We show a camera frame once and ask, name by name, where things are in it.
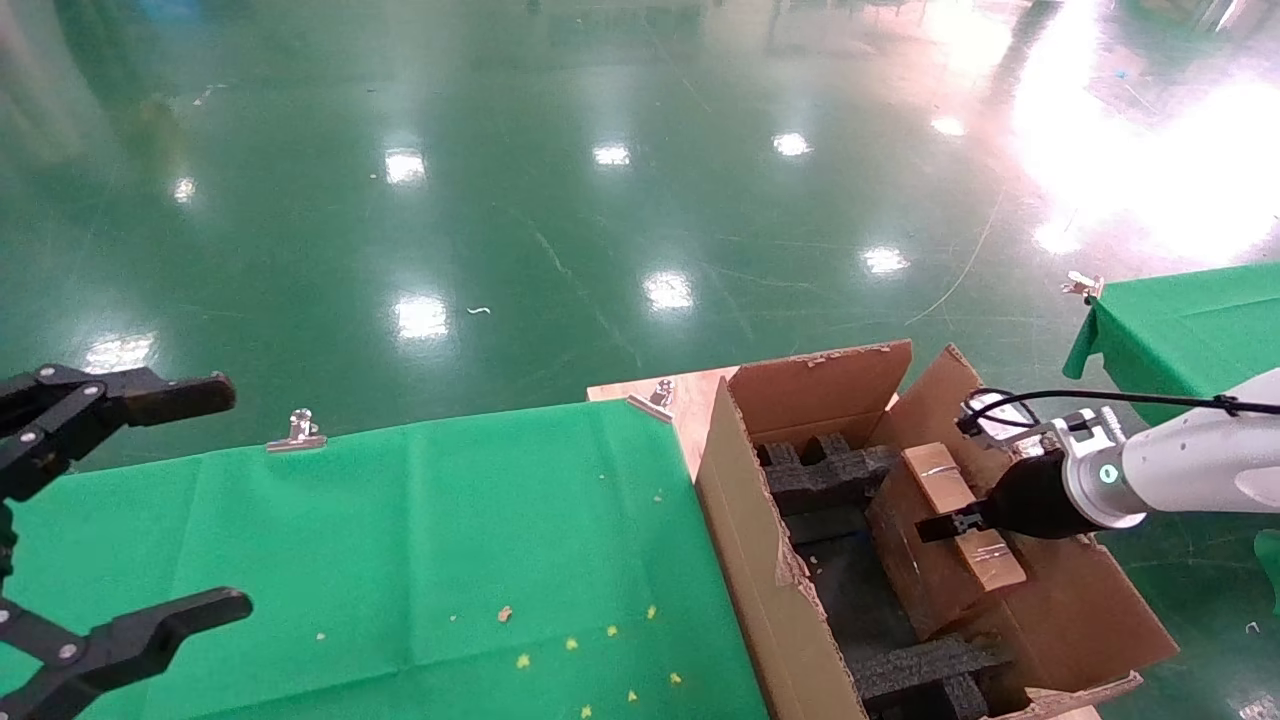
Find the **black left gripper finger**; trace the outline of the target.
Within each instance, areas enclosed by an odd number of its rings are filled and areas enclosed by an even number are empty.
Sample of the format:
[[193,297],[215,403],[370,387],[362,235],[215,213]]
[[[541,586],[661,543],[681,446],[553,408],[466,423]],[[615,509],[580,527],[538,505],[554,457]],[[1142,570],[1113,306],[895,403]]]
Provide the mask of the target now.
[[168,380],[142,366],[92,374],[41,366],[1,387],[1,497],[24,502],[118,430],[227,413],[237,392],[221,373]]
[[244,620],[253,602],[241,591],[214,588],[120,615],[86,635],[9,598],[1,611],[1,642],[40,662],[3,697],[3,717],[76,719],[101,696],[165,673],[192,635]]

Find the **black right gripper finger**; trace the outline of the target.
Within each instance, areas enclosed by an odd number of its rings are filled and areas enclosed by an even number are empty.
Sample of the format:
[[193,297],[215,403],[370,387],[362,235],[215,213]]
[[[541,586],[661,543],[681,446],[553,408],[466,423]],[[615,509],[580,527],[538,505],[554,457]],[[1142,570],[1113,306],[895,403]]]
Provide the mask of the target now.
[[989,524],[980,507],[964,507],[925,518],[916,521],[915,528],[922,543],[934,543],[956,539],[968,533],[988,530]]

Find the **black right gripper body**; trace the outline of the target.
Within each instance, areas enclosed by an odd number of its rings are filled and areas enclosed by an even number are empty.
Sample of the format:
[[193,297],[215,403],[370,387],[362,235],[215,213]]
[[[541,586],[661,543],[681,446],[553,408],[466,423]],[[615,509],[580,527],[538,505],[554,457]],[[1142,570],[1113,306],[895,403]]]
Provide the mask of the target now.
[[986,525],[1039,539],[1088,532],[1088,519],[1068,496],[1065,452],[1015,461],[986,496]]

